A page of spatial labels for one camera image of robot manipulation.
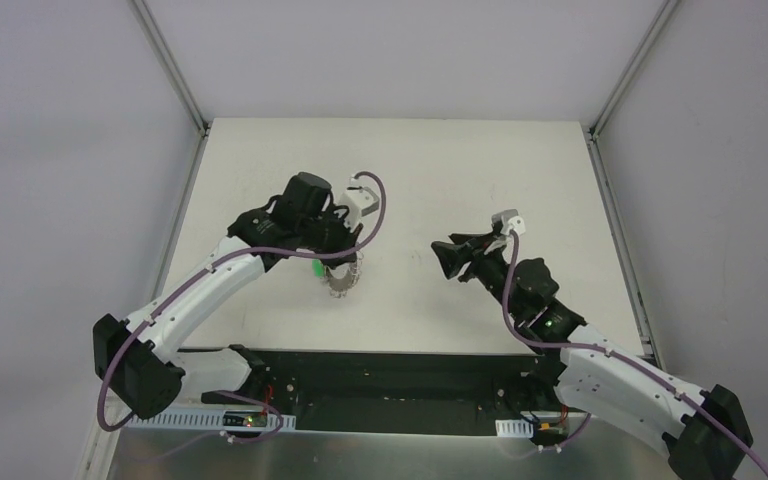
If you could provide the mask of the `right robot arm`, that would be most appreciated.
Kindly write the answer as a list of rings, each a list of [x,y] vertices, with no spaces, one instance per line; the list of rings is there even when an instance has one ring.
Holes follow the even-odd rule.
[[[594,415],[662,455],[680,479],[731,479],[753,443],[738,397],[687,382],[627,352],[557,298],[544,259],[521,259],[496,232],[452,234],[431,249],[444,276],[478,281],[502,306],[519,341],[549,363],[529,400]]]

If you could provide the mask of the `green key tag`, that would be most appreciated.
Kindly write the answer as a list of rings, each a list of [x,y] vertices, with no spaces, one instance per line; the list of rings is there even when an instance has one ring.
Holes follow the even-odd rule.
[[[320,260],[312,261],[312,270],[317,278],[323,278],[325,276],[325,266]]]

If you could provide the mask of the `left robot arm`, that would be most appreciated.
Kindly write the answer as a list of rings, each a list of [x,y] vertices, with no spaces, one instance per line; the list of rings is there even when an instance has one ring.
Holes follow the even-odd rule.
[[[299,172],[265,205],[241,213],[216,247],[169,292],[123,319],[106,314],[92,328],[94,371],[102,382],[97,419],[106,431],[109,393],[127,406],[128,419],[151,419],[175,401],[228,391],[241,404],[257,402],[265,378],[254,359],[235,347],[184,352],[183,343],[214,311],[280,261],[319,261],[327,269],[353,265],[373,235],[363,220],[382,217],[385,190],[360,184],[356,173],[335,195],[331,184]]]

